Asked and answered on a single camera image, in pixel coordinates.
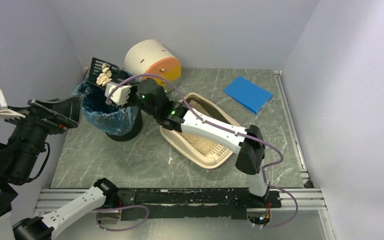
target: purple hose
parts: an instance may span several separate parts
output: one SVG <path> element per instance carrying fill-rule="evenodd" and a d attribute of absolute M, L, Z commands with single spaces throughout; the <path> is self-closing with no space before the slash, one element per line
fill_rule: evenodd
<path fill-rule="evenodd" d="M 164 77 L 159 76 L 159 75 L 156 75 L 156 74 L 147 74 L 147 73 L 145 73 L 145 74 L 138 74 L 138 75 L 135 75 L 135 76 L 131 76 L 131 77 L 127 78 L 126 80 L 123 80 L 123 81 L 120 82 L 116 87 L 114 87 L 114 88 L 112 89 L 112 91 L 109 93 L 109 95 L 108 95 L 108 97 L 106 98 L 106 101 L 105 101 L 106 104 L 108 104 L 108 105 L 111 104 L 111 96 L 114 94 L 114 92 L 115 92 L 117 89 L 119 89 L 121 86 L 127 84 L 128 82 L 130 82 L 130 81 L 132 81 L 132 80 L 134 80 L 134 79 L 136 79 L 136 78 L 141 78 L 141 77 L 153 77 L 153 78 L 161 79 L 164 83 L 170 85 L 170 87 L 172 87 L 173 90 L 177 93 L 177 95 L 179 95 L 179 97 L 181 98 L 181 100 L 183 101 L 183 103 L 184 103 L 184 104 L 186 105 L 186 107 L 193 113 L 193 115 L 195 115 L 195 117 L 197 117 L 200 121 L 203 120 L 203 118 L 202 118 L 197 112 L 195 112 L 194 109 L 189 105 L 188 101 L 186 101 L 186 99 L 185 99 L 185 96 L 179 91 L 179 89 L 178 89 L 172 82 L 170 82 L 170 81 L 168 81 L 167 79 L 165 79 Z M 218 129 L 224 130 L 224 131 L 226 131 L 226 132 L 229 132 L 229 133 L 232 133 L 232 134 L 235 134 L 235 133 L 236 133 L 236 132 L 235 132 L 234 130 L 232 130 L 232 129 L 229 129 L 229 128 L 220 126 L 220 125 L 218 125 L 218 124 L 216 124 L 216 123 L 213 123 L 213 122 L 210 122 L 210 121 L 208 121 L 208 120 L 205 120 L 204 122 L 205 122 L 206 124 L 209 124 L 209 125 L 211 125 L 211 126 L 213 126 L 213 127 L 216 127 L 216 128 L 218 128 Z M 259 143 L 261 143 L 261 144 L 263 144 L 263 145 L 266 145 L 267 147 L 273 149 L 277 154 L 279 154 L 280 159 L 279 159 L 278 161 L 274 161 L 274 162 L 267 163 L 267 164 L 265 164 L 265 165 L 263 165 L 263 166 L 261 167 L 262 177 L 263 177 L 263 179 L 264 179 L 264 183 L 266 183 L 267 186 L 269 186 L 270 188 L 273 188 L 273 189 L 277 189 L 277 190 L 279 190 L 279 191 L 281 191 L 281 192 L 283 192 L 283 193 L 286 193 L 286 194 L 288 194 L 288 195 L 292 198 L 292 200 L 295 202 L 295 212 L 293 213 L 292 217 L 290 217 L 288 220 L 286 220 L 286 221 L 284 221 L 284 222 L 282 222 L 282 223 L 279 223 L 279 224 L 269 225 L 269 226 L 264 226 L 263 228 L 268 228 L 268 229 L 270 229 L 270 228 L 276 228 L 276 227 L 280 227 L 280 226 L 283 226 L 283 225 L 289 223 L 289 222 L 292 221 L 292 220 L 297 216 L 297 214 L 298 214 L 298 202 L 297 202 L 297 200 L 295 199 L 295 197 L 294 197 L 290 192 L 286 191 L 286 190 L 283 189 L 283 188 L 280 188 L 280 187 L 277 187 L 277 186 L 273 186 L 273 185 L 271 185 L 270 183 L 268 183 L 268 181 L 267 181 L 267 176 L 266 176 L 266 171 L 265 171 L 265 169 L 266 169 L 267 167 L 270 167 L 270 166 L 273 166 L 273 165 L 276 165 L 276 164 L 280 164 L 281 162 L 283 162 L 283 160 L 284 160 L 284 155 L 283 155 L 282 152 L 281 152 L 279 149 L 277 149 L 275 146 L 273 146 L 272 144 L 270 144 L 270 143 L 268 143 L 268 142 L 266 142 L 266 141 L 264 141 L 264 140 L 262 140 L 262 139 L 259 139 L 259 138 L 257 138 L 257 137 L 250 136 L 250 135 L 247 135 L 247 134 L 244 134 L 244 133 L 241 133 L 241 132 L 238 132 L 237 134 L 238 134 L 239 136 L 242 136 L 242 137 L 245 137 L 245 138 L 254 140 L 254 141 L 256 141 L 256 142 L 259 142 Z"/>
<path fill-rule="evenodd" d="M 133 225 L 133 226 L 130 226 L 130 227 L 127 227 L 127 228 L 123 228 L 123 229 L 111 229 L 111 228 L 106 228 L 106 227 L 103 227 L 99 224 L 99 220 L 98 220 L 98 214 L 96 214 L 96 225 L 98 226 L 98 228 L 102 229 L 102 230 L 106 230 L 106 231 L 110 231 L 110 232 L 123 232 L 123 231 L 127 231 L 127 230 L 131 230 L 131 229 L 134 229 L 136 227 L 139 227 L 140 225 L 142 225 L 147 219 L 148 217 L 150 216 L 150 210 L 146 207 L 146 206 L 142 206 L 142 205 L 131 205 L 131 206 L 124 206 L 124 207 L 119 207 L 119 208 L 107 208 L 107 209 L 95 209 L 95 211 L 99 211 L 99 212 L 111 212 L 111 211 L 123 211 L 123 210 L 126 210 L 126 209 L 136 209 L 136 208 L 141 208 L 141 209 L 145 209 L 146 210 L 146 216 L 143 218 L 142 221 L 140 221 L 138 224 L 136 225 Z"/>

